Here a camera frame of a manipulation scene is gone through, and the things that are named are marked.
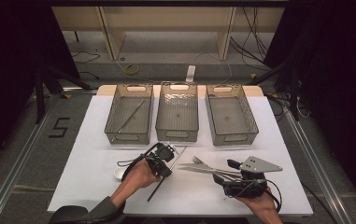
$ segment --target gray floor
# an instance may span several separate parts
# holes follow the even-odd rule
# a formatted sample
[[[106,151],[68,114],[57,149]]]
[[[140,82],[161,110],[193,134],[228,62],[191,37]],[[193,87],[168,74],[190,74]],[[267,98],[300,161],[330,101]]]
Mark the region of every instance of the gray floor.
[[[65,33],[66,42],[72,52],[88,51],[100,54],[98,59],[90,63],[77,63],[80,72],[91,72],[100,77],[100,79],[96,79],[90,74],[81,74],[82,80],[93,86],[144,81],[138,78],[144,78],[148,81],[184,80],[188,64],[193,63],[197,66],[194,80],[202,84],[220,83],[226,78],[229,78],[227,83],[245,84],[250,81],[250,74],[260,75],[263,73],[263,71],[246,66],[242,62],[241,56],[232,49],[229,51],[226,62],[220,62],[207,53],[200,55],[194,61],[195,57],[201,52],[217,55],[213,34],[133,33],[126,37],[118,62],[121,65],[127,63],[139,64],[140,71],[135,75],[135,79],[125,76],[119,65],[108,59],[101,34],[78,33],[78,36],[80,38],[79,43],[76,42],[73,32]],[[243,39],[243,36],[236,35],[236,38]],[[272,34],[264,34],[264,42],[269,42],[271,38]],[[75,57],[75,60],[85,62],[93,56],[80,55],[79,57]],[[256,62],[250,60],[247,60],[247,63],[256,64]],[[231,77],[229,77],[229,65],[232,71]],[[274,80],[274,78],[271,78],[262,83],[261,87],[264,92],[274,91],[272,87]],[[61,81],[61,83],[65,87],[75,87],[65,81]],[[51,216],[47,212],[48,204],[92,97],[89,93],[77,91],[71,91],[66,96],[58,99],[51,110],[49,120],[21,172],[15,189],[4,206],[0,215],[0,223],[48,223]],[[274,102],[270,102],[270,105],[275,113],[279,112],[278,105]],[[53,130],[57,118],[69,118],[69,120],[60,122],[60,125],[68,127],[68,130],[63,138],[50,138],[50,135],[62,132]],[[316,195],[328,206],[317,178],[312,173],[305,153],[288,122],[288,117],[286,115],[283,117],[276,116],[276,120],[278,120],[278,126],[300,179],[315,191]],[[35,121],[36,100],[32,98],[23,109],[13,131],[6,140],[6,147],[0,150],[0,185],[3,184],[15,160],[24,148],[26,140],[35,127]],[[300,123],[305,129],[311,145],[316,150],[326,174],[332,180],[335,190],[346,206],[352,223],[356,223],[355,188],[338,161],[330,153],[317,122],[309,117],[308,119],[301,118]],[[314,196],[307,192],[307,197],[314,209],[313,216],[284,217],[283,219],[300,223],[333,223]],[[250,223],[260,223],[256,217],[249,217],[249,221]],[[148,218],[145,222],[162,223],[157,218]]]

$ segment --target gray plastic bin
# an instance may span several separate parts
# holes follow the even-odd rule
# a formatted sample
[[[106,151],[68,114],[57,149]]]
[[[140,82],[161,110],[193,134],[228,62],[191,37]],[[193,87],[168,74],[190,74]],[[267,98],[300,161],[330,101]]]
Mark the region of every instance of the gray plastic bin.
[[[241,85],[206,86],[206,111],[214,146],[251,145],[259,133]]]
[[[149,144],[152,102],[152,85],[118,85],[105,128],[110,144]]]
[[[198,127],[197,85],[163,82],[155,125],[158,140],[196,142]]]

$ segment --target metal rail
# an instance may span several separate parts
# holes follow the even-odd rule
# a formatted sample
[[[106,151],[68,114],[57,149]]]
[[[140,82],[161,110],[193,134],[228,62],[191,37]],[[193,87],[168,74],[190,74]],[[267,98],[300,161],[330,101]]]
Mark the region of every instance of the metal rail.
[[[302,150],[306,155],[309,166],[317,178],[318,183],[320,184],[320,188],[332,209],[332,213],[335,216],[335,219],[338,223],[352,223],[345,205],[340,200],[337,191],[333,187],[332,182],[320,164],[320,160],[318,159],[314,148],[309,143],[308,138],[306,137],[306,133],[304,132],[300,122],[294,119],[291,112],[287,113],[287,118],[291,124],[294,134],[296,135],[297,140],[300,143]]]
[[[13,167],[11,168],[11,171],[9,172],[7,178],[5,179],[3,185],[0,188],[0,215],[3,211],[4,206],[7,203],[7,200],[14,189],[15,184],[17,183],[19,177],[21,176],[21,173],[23,171],[23,168],[26,165],[26,162],[28,161],[33,149],[36,146],[36,142],[41,135],[45,124],[47,123],[50,112],[53,109],[55,103],[58,101],[59,95],[52,95],[50,97],[50,101],[46,107],[46,113],[43,117],[43,119],[35,125],[34,129],[32,130],[28,140],[25,143],[25,146],[23,147],[20,156],[18,159],[15,161]]]

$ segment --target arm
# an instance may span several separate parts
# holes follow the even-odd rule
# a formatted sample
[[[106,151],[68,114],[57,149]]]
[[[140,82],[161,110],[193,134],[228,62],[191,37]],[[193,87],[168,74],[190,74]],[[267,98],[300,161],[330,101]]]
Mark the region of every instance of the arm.
[[[262,222],[267,224],[282,223],[274,205],[274,200],[268,194],[263,193],[262,196],[252,199],[238,197],[237,199],[244,203]]]
[[[154,182],[160,181],[159,176],[155,176],[149,168],[148,162],[142,160],[128,173],[119,187],[110,197],[110,201],[120,208],[122,204],[137,190],[145,188]]]
[[[149,168],[146,160],[139,161],[128,173],[119,187],[110,197],[94,207],[91,212],[79,206],[64,206],[54,213],[50,223],[61,223],[75,220],[94,220],[107,218],[119,218],[125,201],[138,189],[145,188],[154,182],[160,181]]]

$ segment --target utensil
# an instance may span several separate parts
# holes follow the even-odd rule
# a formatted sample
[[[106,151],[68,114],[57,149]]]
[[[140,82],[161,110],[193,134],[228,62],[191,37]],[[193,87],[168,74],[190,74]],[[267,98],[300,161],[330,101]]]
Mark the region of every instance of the utensil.
[[[192,163],[181,163],[181,166],[186,166],[186,168],[193,168],[195,170],[198,171],[205,171],[207,173],[212,173],[212,174],[218,174],[218,175],[228,175],[230,177],[235,177],[235,178],[240,178],[242,177],[240,172],[231,172],[231,171],[225,171],[225,170],[221,170],[221,169],[215,169],[212,168],[208,165],[206,165],[203,161],[201,161],[200,159],[198,159],[197,157],[193,157],[192,161],[194,162],[194,164]]]
[[[230,172],[230,171],[224,171],[221,169],[215,169],[215,168],[209,167],[206,164],[181,163],[180,166],[184,166],[184,168],[193,169],[194,171],[195,170],[203,171],[206,173],[217,174],[217,175],[228,175],[228,176],[234,177],[234,178],[242,177],[241,173],[239,173],[239,172]]]
[[[180,153],[178,153],[178,157],[175,159],[174,163],[171,165],[171,167],[169,168],[170,170],[172,170],[174,168],[174,166],[177,164],[178,159],[180,159],[181,155],[183,155],[184,150],[186,150],[187,146],[185,146],[183,148],[183,150],[181,150]],[[161,184],[163,184],[165,180],[165,177],[163,177],[163,179],[160,181],[160,183],[158,183],[157,187],[155,188],[155,190],[151,193],[151,195],[148,197],[148,202],[151,200],[152,196],[155,194],[155,192],[157,191],[157,189],[161,186]]]
[[[119,130],[117,131],[117,133],[120,133],[122,131],[122,129],[125,127],[125,125],[128,123],[128,121],[134,116],[134,114],[136,113],[136,111],[139,109],[140,106],[143,105],[143,103],[145,102],[145,100],[142,100],[142,102],[140,102],[140,104],[135,108],[134,112],[128,117],[128,119],[122,124],[122,126],[119,128]],[[114,139],[117,136],[117,133],[114,134],[114,137],[111,139],[111,141],[113,142]]]

